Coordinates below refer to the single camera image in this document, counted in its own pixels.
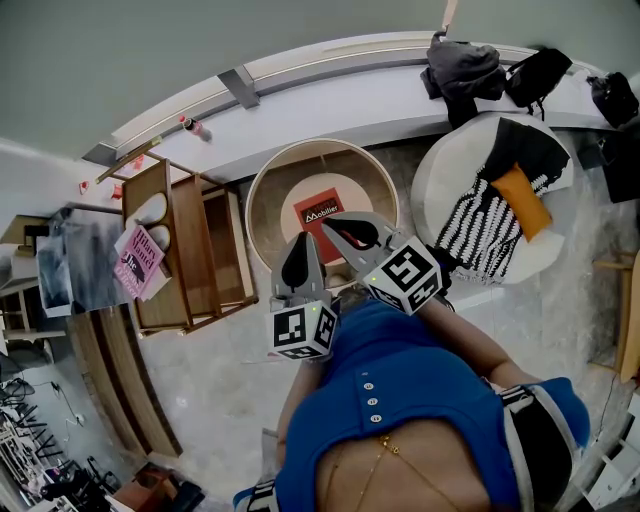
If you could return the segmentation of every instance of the red box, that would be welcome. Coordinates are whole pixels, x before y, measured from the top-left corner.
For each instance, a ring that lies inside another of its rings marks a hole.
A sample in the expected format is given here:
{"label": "red box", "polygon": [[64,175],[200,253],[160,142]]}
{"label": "red box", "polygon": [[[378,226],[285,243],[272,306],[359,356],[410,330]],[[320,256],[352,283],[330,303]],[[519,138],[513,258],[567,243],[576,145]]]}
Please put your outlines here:
{"label": "red box", "polygon": [[340,196],[335,188],[330,188],[293,205],[304,231],[313,234],[320,249],[320,261],[325,265],[342,255],[322,231],[322,220],[334,213],[343,212]]}

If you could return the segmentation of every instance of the white round table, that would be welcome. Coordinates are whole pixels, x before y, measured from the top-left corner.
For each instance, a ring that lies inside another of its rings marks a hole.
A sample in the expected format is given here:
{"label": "white round table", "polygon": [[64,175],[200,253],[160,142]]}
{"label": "white round table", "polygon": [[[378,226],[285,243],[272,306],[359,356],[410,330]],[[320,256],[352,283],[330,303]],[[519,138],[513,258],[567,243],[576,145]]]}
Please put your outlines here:
{"label": "white round table", "polygon": [[[435,243],[456,202],[473,185],[478,169],[493,148],[500,117],[533,126],[562,145],[551,129],[535,117],[496,112],[481,114],[442,137],[418,166],[411,187],[413,220],[424,243]],[[570,158],[562,176],[542,197],[553,224],[529,243],[521,237],[502,281],[504,284],[521,282],[557,259],[575,219],[575,196],[568,188],[572,184],[573,160]]]}
{"label": "white round table", "polygon": [[[334,139],[298,142],[263,166],[247,198],[248,238],[258,259],[269,270],[281,249],[303,230],[299,205],[332,189],[344,211],[374,211],[397,225],[396,189],[385,168],[370,153]],[[335,256],[323,261],[328,288],[341,287],[355,279],[351,266]]]}

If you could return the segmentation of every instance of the gray wall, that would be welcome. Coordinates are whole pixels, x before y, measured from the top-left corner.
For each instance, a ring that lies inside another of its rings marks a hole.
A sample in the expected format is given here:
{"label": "gray wall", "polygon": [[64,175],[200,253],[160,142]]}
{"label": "gray wall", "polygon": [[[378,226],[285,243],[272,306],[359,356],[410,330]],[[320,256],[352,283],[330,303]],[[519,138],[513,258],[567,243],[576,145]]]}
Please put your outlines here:
{"label": "gray wall", "polygon": [[492,44],[544,44],[627,78],[640,71],[636,0],[458,0],[449,34]]}
{"label": "gray wall", "polygon": [[445,3],[5,0],[0,137],[78,157],[136,115],[212,75],[306,44],[434,30]]}

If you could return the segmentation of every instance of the blue shirt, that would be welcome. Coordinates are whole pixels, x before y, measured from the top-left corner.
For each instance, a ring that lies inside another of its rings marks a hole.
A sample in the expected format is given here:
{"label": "blue shirt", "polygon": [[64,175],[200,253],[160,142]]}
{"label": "blue shirt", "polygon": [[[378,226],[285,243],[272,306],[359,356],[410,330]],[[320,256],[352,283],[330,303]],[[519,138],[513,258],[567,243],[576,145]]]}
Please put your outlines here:
{"label": "blue shirt", "polygon": [[[378,301],[342,317],[322,386],[295,411],[284,467],[275,481],[282,512],[315,509],[322,455],[347,439],[382,435],[418,418],[448,421],[464,437],[494,506],[520,508],[500,398],[422,321]],[[542,382],[578,444],[589,417],[568,379]]]}

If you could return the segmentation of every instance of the wooden shelf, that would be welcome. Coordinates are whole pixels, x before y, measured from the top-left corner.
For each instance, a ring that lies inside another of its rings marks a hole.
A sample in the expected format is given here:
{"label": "wooden shelf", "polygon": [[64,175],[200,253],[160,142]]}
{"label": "wooden shelf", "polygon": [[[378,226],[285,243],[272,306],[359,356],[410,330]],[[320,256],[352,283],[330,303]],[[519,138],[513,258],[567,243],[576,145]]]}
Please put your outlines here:
{"label": "wooden shelf", "polygon": [[135,301],[143,335],[165,329],[188,333],[257,302],[237,195],[224,185],[211,187],[197,173],[171,184],[172,165],[161,160],[123,185],[125,221],[158,192],[168,203],[154,225],[169,228],[164,261],[171,279],[151,299]]}

